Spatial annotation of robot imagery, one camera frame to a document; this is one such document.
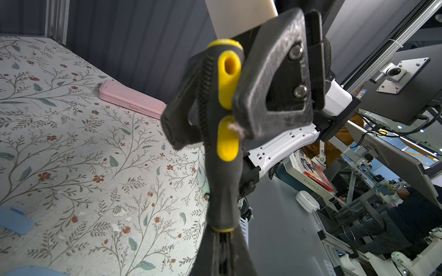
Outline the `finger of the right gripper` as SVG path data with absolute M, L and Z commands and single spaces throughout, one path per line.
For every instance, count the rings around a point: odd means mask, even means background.
M 161 116 L 164 134 L 175 150 L 202 142 L 200 129 L 197 125 L 190 123 L 189 113 L 193 104 L 196 103 L 204 55 L 204 52 L 200 52 L 187 61 L 177 86 L 177 95 L 166 106 Z

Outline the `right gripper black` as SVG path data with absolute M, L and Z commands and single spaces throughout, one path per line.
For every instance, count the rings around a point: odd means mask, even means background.
M 293 8 L 262 24 L 233 98 L 233 131 L 257 140 L 311 124 L 313 109 L 325 107 L 331 63 L 319 11 Z

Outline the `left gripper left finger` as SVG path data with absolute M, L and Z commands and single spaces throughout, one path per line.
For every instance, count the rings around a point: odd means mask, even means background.
M 206 227 L 190 276 L 218 276 L 221 249 L 220 233 Z

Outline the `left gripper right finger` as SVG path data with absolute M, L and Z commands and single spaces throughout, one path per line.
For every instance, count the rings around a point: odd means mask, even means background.
M 257 276 L 244 234 L 240 227 L 224 234 L 224 275 Z

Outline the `black yellow screwdriver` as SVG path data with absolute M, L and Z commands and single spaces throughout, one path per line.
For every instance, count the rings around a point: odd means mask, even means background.
M 239 225 L 239 182 L 243 143 L 231 129 L 233 97 L 241 76 L 244 50 L 231 39 L 215 40 L 203 54 L 198 115 L 205 150 L 209 185 L 207 224 L 215 232 L 227 233 Z

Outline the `light blue alarm clock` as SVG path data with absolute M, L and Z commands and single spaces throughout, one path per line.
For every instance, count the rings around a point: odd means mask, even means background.
M 21 267 L 5 273 L 4 276 L 63 276 L 63 273 L 36 266 Z

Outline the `light blue battery cover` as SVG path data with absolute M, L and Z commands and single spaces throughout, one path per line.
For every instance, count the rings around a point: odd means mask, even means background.
M 21 210 L 1 208 L 1 227 L 18 235 L 29 232 L 35 222 L 27 218 Z

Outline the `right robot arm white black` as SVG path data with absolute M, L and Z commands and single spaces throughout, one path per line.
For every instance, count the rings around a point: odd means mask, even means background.
M 180 150 L 201 143 L 212 185 L 261 178 L 292 152 L 331 138 L 357 102 L 330 71 L 323 34 L 332 2 L 209 10 L 216 39 L 192 56 L 161 124 Z

